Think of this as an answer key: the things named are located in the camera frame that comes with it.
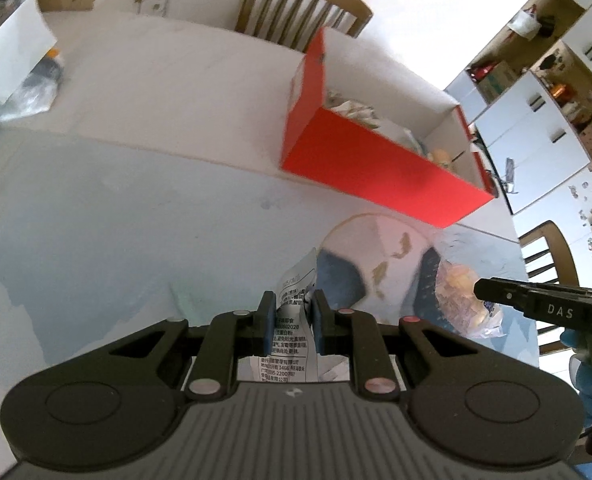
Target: blue gloved hand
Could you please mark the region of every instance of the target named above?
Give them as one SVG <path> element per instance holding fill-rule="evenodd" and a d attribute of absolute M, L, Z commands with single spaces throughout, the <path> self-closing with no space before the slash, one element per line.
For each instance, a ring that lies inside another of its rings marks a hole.
<path fill-rule="evenodd" d="M 576 330 L 565 329 L 560 334 L 560 342 L 569 348 L 586 350 L 587 341 L 582 332 Z M 580 399 L 584 404 L 585 419 L 584 427 L 590 428 L 592 426 L 592 367 L 591 365 L 582 362 L 578 367 L 575 377 L 572 377 L 573 384 L 580 392 Z"/>

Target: crumpled paper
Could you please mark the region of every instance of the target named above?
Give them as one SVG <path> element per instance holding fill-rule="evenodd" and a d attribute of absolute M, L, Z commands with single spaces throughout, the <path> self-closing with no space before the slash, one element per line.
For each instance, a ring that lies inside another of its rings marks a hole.
<path fill-rule="evenodd" d="M 502 309 L 474 295 L 478 275 L 469 267 L 442 260 L 436 273 L 436 299 L 442 314 L 468 338 L 503 336 Z"/>
<path fill-rule="evenodd" d="M 355 121 L 365 128 L 374 130 L 416 155 L 429 158 L 428 151 L 416 140 L 409 128 L 399 126 L 386 118 L 378 117 L 372 106 L 365 105 L 354 99 L 347 99 L 337 90 L 327 89 L 325 108 L 351 121 Z"/>
<path fill-rule="evenodd" d="M 380 126 L 380 118 L 376 115 L 373 106 L 365 105 L 360 101 L 346 99 L 337 90 L 327 90 L 325 108 L 342 117 L 356 121 L 370 130 L 375 130 Z"/>

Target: open box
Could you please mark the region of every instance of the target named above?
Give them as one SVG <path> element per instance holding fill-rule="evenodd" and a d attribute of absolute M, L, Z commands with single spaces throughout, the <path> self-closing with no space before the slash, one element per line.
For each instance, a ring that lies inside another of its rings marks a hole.
<path fill-rule="evenodd" d="M 372 105 L 429 151 L 445 150 L 457 175 L 324 108 L 327 88 Z M 441 228 L 492 199 L 457 102 L 330 28 L 317 33 L 292 81 L 281 168 Z"/>

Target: wooden chair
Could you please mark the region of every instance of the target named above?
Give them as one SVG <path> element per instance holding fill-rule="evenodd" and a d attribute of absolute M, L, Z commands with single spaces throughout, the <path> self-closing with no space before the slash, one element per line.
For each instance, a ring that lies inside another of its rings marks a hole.
<path fill-rule="evenodd" d="M 535 229 L 531 229 L 527 234 L 522 235 L 520 237 L 520 246 L 521 248 L 526 247 L 540 238 L 544 238 L 547 248 L 525 258 L 525 265 L 535 262 L 548 254 L 551 255 L 554 262 L 529 271 L 529 281 L 537 281 L 533 278 L 536 278 L 550 269 L 555 269 L 557 277 L 548 280 L 545 283 L 579 286 L 578 273 L 576 272 L 575 263 L 573 262 L 572 252 L 569 250 L 569 245 L 564 239 L 564 236 L 562 236 L 560 229 L 551 220 L 540 224 Z M 557 328 L 556 325 L 539 328 L 538 335 L 552 332 Z M 566 346 L 564 346 L 559 340 L 553 341 L 540 346 L 540 355 L 553 354 L 554 352 L 561 352 L 563 350 L 566 350 Z"/>
<path fill-rule="evenodd" d="M 243 0 L 236 32 L 304 52 L 320 27 L 355 38 L 372 16 L 362 0 Z"/>

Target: red item on shelf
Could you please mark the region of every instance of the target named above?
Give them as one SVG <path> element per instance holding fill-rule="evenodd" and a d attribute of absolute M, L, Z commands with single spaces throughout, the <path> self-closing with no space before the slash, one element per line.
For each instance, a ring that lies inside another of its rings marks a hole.
<path fill-rule="evenodd" d="M 482 81 L 485 77 L 487 77 L 487 74 L 489 74 L 498 64 L 498 61 L 494 61 L 493 63 L 489 63 L 487 65 L 484 66 L 478 66 L 475 68 L 471 68 L 469 75 L 471 76 L 471 79 L 474 80 L 474 82 L 476 83 L 480 83 L 480 81 Z"/>

